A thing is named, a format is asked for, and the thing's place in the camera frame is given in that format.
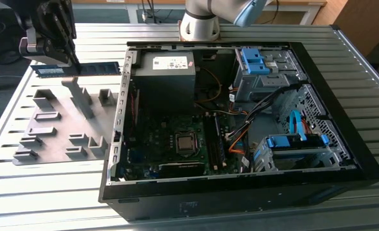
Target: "slotted aluminum surface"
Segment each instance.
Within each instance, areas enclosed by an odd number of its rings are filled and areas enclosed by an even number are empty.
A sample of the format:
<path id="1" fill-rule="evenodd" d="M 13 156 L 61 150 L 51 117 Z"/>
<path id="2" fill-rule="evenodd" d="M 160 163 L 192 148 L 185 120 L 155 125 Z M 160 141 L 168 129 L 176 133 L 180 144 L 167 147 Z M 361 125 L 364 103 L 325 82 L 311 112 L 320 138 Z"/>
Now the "slotted aluminum surface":
<path id="1" fill-rule="evenodd" d="M 76 52 L 81 62 L 119 61 L 127 41 L 177 40 L 176 25 L 77 24 Z M 379 76 L 340 31 L 328 26 L 221 25 L 227 41 L 303 42 L 379 162 Z M 80 86 L 117 85 L 117 77 L 83 77 Z M 27 128 L 37 88 L 60 79 L 37 79 L 27 71 L 0 119 L 0 231 L 8 230 L 379 230 L 379 183 L 320 205 L 212 217 L 128 224 L 97 202 L 103 161 L 15 166 L 12 155 Z"/>

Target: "ram slot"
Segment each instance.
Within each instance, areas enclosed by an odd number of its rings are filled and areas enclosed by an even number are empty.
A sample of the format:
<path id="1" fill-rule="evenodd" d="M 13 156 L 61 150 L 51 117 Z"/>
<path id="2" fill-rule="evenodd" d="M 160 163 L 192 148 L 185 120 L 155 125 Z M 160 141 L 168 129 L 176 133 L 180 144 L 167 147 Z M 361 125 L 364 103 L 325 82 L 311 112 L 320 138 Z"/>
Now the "ram slot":
<path id="1" fill-rule="evenodd" d="M 221 136 L 221 126 L 220 126 L 220 117 L 219 115 L 213 115 L 215 117 L 215 127 L 216 127 L 216 134 L 217 134 L 217 141 L 219 141 L 219 147 L 220 147 L 220 163 L 223 165 L 223 167 L 227 166 L 225 163 L 225 152 L 224 152 L 224 143 L 223 143 L 223 136 Z"/>
<path id="2" fill-rule="evenodd" d="M 215 118 L 211 116 L 204 117 L 204 133 L 205 133 L 205 144 L 208 150 L 208 161 L 212 170 L 217 170 L 223 167 L 220 162 L 220 146 L 219 146 L 219 136 L 216 134 Z"/>

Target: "cpu socket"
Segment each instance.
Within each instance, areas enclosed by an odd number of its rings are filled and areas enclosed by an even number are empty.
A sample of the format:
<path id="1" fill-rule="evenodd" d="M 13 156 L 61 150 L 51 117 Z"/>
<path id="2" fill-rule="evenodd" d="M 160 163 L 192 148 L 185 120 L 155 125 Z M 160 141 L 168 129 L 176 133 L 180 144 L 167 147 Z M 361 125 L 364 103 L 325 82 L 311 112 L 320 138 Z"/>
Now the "cpu socket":
<path id="1" fill-rule="evenodd" d="M 196 154 L 196 135 L 195 132 L 179 132 L 175 134 L 176 154 L 188 158 Z"/>

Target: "white sticker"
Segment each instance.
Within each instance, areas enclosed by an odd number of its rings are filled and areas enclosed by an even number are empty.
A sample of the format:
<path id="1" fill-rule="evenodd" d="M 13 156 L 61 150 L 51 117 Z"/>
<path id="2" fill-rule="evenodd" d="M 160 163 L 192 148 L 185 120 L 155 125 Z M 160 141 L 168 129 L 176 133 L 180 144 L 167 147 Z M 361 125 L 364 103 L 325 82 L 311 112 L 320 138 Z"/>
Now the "white sticker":
<path id="1" fill-rule="evenodd" d="M 61 68 L 39 69 L 37 71 L 40 74 L 63 74 L 64 73 L 64 70 Z"/>
<path id="2" fill-rule="evenodd" d="M 276 62 L 265 63 L 265 66 L 268 66 L 268 67 L 276 67 Z"/>
<path id="3" fill-rule="evenodd" d="M 229 94 L 229 101 L 235 103 L 235 94 Z"/>
<path id="4" fill-rule="evenodd" d="M 249 160 L 247 160 L 247 158 L 243 156 L 241 157 L 241 163 L 247 166 L 247 167 L 249 167 Z"/>
<path id="5" fill-rule="evenodd" d="M 185 56 L 163 56 L 152 59 L 153 70 L 188 69 Z"/>

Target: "green circuit board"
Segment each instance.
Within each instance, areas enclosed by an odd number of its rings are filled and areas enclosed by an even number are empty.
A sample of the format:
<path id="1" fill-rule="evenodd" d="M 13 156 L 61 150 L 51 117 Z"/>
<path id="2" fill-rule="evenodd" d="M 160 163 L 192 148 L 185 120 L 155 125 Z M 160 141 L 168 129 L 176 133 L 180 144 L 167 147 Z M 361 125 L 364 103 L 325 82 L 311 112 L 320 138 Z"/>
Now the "green circuit board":
<path id="1" fill-rule="evenodd" d="M 229 129 L 228 118 L 220 116 L 219 123 L 224 135 Z M 165 163 L 204 163 L 203 175 L 236 173 L 237 159 L 235 156 L 227 156 L 225 168 L 213 170 L 209 166 L 203 115 L 141 117 L 136 129 L 137 144 L 128 150 L 132 173 L 129 180 L 153 179 L 155 176 L 151 173 L 156 171 L 159 165 Z M 196 146 L 193 152 L 180 153 L 179 137 L 193 137 L 192 142 Z"/>

